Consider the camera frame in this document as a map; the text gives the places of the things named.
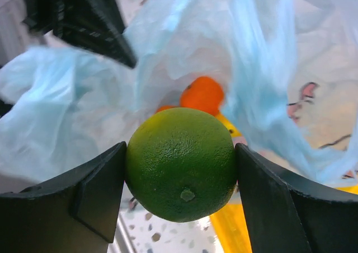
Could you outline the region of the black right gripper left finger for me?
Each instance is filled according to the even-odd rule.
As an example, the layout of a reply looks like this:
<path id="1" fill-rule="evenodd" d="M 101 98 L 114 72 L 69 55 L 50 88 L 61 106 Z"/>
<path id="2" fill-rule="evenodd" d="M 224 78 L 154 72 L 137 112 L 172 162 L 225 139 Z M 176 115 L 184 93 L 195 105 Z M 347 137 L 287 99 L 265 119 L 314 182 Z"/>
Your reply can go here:
<path id="1" fill-rule="evenodd" d="M 126 143 L 19 193 L 1 194 L 1 252 L 106 252 L 124 186 Z"/>

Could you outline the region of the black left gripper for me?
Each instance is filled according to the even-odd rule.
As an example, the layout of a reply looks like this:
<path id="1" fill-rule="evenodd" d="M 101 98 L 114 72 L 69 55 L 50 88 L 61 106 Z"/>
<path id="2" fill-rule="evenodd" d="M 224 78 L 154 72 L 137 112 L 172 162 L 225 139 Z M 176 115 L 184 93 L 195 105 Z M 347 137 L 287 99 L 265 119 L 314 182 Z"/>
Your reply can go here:
<path id="1" fill-rule="evenodd" d="M 116 0 L 25 0 L 30 32 L 53 35 L 69 45 L 135 68 L 137 57 L 124 37 Z"/>

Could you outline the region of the light blue plastic bag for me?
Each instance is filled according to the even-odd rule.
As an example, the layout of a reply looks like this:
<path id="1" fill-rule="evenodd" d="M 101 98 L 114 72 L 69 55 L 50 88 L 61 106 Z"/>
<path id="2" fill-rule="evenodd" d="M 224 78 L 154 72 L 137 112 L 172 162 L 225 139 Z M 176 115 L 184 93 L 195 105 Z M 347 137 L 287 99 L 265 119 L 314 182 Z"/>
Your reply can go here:
<path id="1" fill-rule="evenodd" d="M 248 142 L 329 186 L 357 176 L 357 0 L 148 0 L 129 69 L 32 46 L 1 69 L 1 174 L 40 183 L 128 140 L 201 72 Z"/>

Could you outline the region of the orange fake persimmon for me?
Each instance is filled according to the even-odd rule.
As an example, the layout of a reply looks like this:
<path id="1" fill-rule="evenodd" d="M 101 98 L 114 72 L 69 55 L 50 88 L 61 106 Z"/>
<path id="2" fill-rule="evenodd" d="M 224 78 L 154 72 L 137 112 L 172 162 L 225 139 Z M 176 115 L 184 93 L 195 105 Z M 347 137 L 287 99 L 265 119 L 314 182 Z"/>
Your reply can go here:
<path id="1" fill-rule="evenodd" d="M 156 110 L 156 113 L 159 113 L 159 112 L 164 111 L 164 110 L 176 108 L 176 107 L 177 107 L 177 106 L 174 106 L 174 105 L 164 105 L 164 106 L 159 107 L 159 108 Z"/>

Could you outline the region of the orange fake mandarin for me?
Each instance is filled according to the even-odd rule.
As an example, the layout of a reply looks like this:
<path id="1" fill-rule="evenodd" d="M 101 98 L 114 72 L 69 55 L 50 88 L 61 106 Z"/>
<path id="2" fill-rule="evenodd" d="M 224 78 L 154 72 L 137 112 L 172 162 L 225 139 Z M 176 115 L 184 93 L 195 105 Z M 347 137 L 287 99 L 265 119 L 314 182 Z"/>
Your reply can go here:
<path id="1" fill-rule="evenodd" d="M 224 99 L 221 85 L 208 76 L 201 76 L 189 84 L 180 97 L 180 106 L 201 110 L 212 116 L 219 114 Z"/>

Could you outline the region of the dark green fake lime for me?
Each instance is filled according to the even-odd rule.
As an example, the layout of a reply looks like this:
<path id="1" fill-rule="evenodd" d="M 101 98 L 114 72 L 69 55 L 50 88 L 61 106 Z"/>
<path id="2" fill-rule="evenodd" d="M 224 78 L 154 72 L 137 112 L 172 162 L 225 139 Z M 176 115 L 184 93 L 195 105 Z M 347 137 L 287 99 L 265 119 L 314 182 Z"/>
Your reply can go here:
<path id="1" fill-rule="evenodd" d="M 156 113 L 129 140 L 125 181 L 134 198 L 160 218 L 183 223 L 209 216 L 229 202 L 237 182 L 230 133 L 199 110 Z"/>

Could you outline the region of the yellow fake pear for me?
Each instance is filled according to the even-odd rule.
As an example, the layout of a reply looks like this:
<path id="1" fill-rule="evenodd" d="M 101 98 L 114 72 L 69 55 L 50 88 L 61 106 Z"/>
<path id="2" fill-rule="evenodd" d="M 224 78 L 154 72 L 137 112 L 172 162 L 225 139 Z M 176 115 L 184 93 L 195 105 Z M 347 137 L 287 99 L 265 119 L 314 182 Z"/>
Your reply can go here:
<path id="1" fill-rule="evenodd" d="M 218 113 L 215 117 L 227 128 L 231 137 L 235 138 L 242 136 L 241 132 L 221 113 Z"/>

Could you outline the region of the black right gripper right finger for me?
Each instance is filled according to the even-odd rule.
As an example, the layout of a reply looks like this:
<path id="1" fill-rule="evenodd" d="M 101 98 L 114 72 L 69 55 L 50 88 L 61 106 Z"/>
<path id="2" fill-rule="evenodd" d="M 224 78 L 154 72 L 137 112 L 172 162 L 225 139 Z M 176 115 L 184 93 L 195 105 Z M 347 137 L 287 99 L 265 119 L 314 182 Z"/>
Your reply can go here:
<path id="1" fill-rule="evenodd" d="M 357 252 L 357 195 L 306 179 L 236 144 L 253 252 Z"/>

